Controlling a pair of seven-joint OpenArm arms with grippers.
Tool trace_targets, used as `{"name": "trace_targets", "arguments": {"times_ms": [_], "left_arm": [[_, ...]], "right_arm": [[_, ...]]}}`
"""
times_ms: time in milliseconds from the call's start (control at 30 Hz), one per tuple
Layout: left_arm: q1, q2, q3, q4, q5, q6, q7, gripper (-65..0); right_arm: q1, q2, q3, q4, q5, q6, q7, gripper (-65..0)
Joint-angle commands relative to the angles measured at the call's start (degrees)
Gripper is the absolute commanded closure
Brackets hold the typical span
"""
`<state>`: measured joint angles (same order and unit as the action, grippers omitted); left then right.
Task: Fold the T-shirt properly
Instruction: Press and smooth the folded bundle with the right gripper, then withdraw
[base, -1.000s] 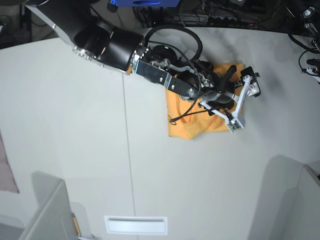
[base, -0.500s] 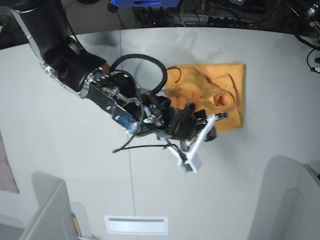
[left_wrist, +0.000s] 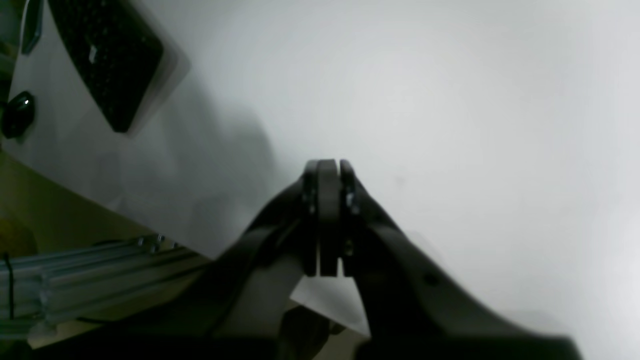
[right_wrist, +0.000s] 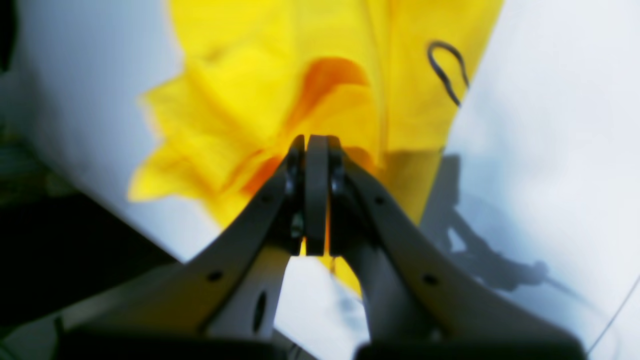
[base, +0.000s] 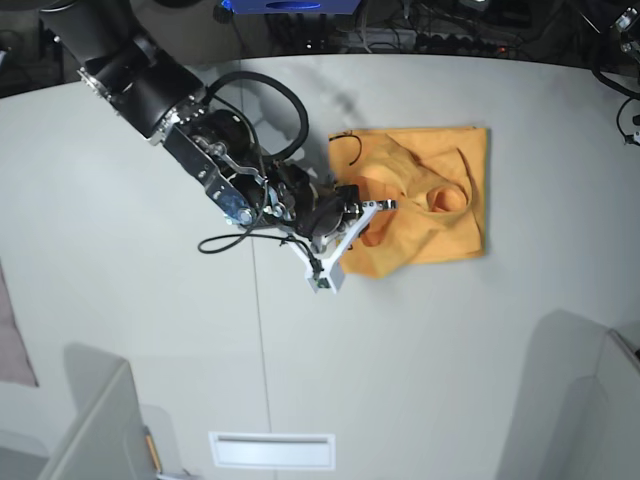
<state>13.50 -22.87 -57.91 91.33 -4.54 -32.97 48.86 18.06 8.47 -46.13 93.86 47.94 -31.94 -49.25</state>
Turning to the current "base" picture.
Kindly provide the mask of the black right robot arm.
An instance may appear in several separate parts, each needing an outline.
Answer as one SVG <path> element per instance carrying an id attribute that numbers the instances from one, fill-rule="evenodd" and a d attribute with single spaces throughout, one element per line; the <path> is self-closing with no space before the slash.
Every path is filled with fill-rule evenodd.
<path id="1" fill-rule="evenodd" d="M 319 185 L 291 158 L 309 135 L 308 112 L 284 84 L 252 71 L 226 73 L 205 85 L 157 45 L 127 1 L 45 1 L 46 27 L 78 61 L 81 79 L 139 134 L 161 145 L 204 189 L 239 233 L 235 247 L 259 230 L 283 231 L 280 242 L 306 254 L 320 242 L 358 236 L 392 200 L 367 202 L 354 184 Z M 219 92 L 255 82 L 282 95 L 298 132 L 281 150 L 266 151 L 253 123 Z"/>

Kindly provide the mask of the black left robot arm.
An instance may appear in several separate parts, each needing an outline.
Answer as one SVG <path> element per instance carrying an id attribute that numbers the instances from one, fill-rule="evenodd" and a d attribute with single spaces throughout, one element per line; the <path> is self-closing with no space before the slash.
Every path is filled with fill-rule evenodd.
<path id="1" fill-rule="evenodd" d="M 608 88 L 639 100 L 639 93 L 630 90 L 602 73 L 604 46 L 614 34 L 623 54 L 639 63 L 639 2 L 591 1 L 590 21 L 598 32 L 598 39 L 591 52 L 590 68 L 593 76 Z"/>

